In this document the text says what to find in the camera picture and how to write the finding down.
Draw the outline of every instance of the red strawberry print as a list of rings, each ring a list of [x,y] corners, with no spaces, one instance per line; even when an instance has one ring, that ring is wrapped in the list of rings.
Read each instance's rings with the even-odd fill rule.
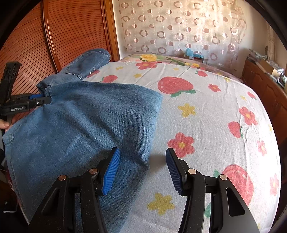
[[[202,77],[206,77],[207,76],[207,74],[205,72],[201,71],[201,70],[196,71],[196,74],[199,75],[199,76],[202,76]]]
[[[256,99],[256,97],[250,92],[247,92],[247,95],[249,95],[252,99]]]
[[[114,80],[116,80],[118,77],[116,75],[108,75],[100,81],[100,83],[112,83]]]
[[[171,94],[171,97],[177,97],[182,92],[194,94],[193,85],[182,78],[164,77],[158,82],[158,89],[165,93]]]
[[[93,75],[95,75],[95,74],[98,74],[100,72],[100,70],[95,70],[94,72],[92,72],[92,73],[90,73],[88,76],[87,76],[87,78],[90,78],[90,77],[92,77]]]
[[[222,174],[227,175],[245,203],[249,205],[253,196],[254,187],[247,172],[242,167],[232,164],[227,166]]]
[[[229,130],[233,136],[235,136],[237,138],[243,137],[242,132],[241,132],[242,126],[240,126],[240,124],[238,122],[236,122],[236,121],[229,122],[228,128],[229,128]]]

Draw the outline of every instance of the sheer curtain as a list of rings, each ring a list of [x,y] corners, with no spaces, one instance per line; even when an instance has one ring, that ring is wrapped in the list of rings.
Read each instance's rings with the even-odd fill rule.
[[[118,4],[130,54],[182,56],[191,48],[208,64],[235,66],[247,26],[236,0],[118,0]]]
[[[267,33],[268,33],[268,59],[275,61],[275,44],[274,44],[274,40],[275,40],[275,32],[273,30],[273,28],[269,25],[268,22],[266,22],[267,25]]]

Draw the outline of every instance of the blue object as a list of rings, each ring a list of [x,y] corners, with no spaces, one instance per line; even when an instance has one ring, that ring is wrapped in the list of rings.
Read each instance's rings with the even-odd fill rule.
[[[203,58],[204,58],[203,55],[200,55],[200,54],[198,54],[198,53],[194,53],[193,56],[194,56],[194,57],[197,57],[197,58],[200,58],[200,59],[203,59]]]
[[[179,193],[179,195],[181,195],[183,191],[183,180],[177,169],[175,161],[170,154],[169,149],[167,149],[165,152],[165,160],[166,160],[167,167],[169,169],[169,173],[170,173],[174,188]]]
[[[108,232],[124,224],[148,171],[162,95],[132,84],[80,82],[109,60],[107,51],[91,50],[42,80],[37,87],[52,102],[4,134],[13,187],[28,220],[59,175],[82,175],[118,147],[119,169],[100,203]]]
[[[112,189],[114,178],[120,163],[120,150],[117,148],[104,175],[102,193],[104,196]]]
[[[29,99],[31,100],[31,99],[35,99],[35,98],[41,98],[41,97],[45,97],[45,95],[44,94],[35,94],[35,95],[29,96]]]
[[[193,51],[190,48],[186,49],[185,54],[187,56],[193,57]]]

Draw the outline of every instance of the white bedsheet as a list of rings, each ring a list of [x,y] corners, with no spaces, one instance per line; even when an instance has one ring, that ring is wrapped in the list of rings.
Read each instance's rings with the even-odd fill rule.
[[[121,232],[178,232],[186,198],[173,187],[168,147],[204,175],[226,174],[260,231],[269,231],[279,201],[280,160],[271,122],[252,89],[207,71],[156,62],[110,62],[84,81],[136,84],[163,95],[150,170]],[[209,203],[207,194],[204,233]]]

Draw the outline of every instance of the human hand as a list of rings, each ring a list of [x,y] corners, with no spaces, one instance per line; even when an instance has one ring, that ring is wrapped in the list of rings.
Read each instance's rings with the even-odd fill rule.
[[[0,119],[0,129],[5,129],[5,132],[10,129],[12,125],[9,122],[3,121]]]

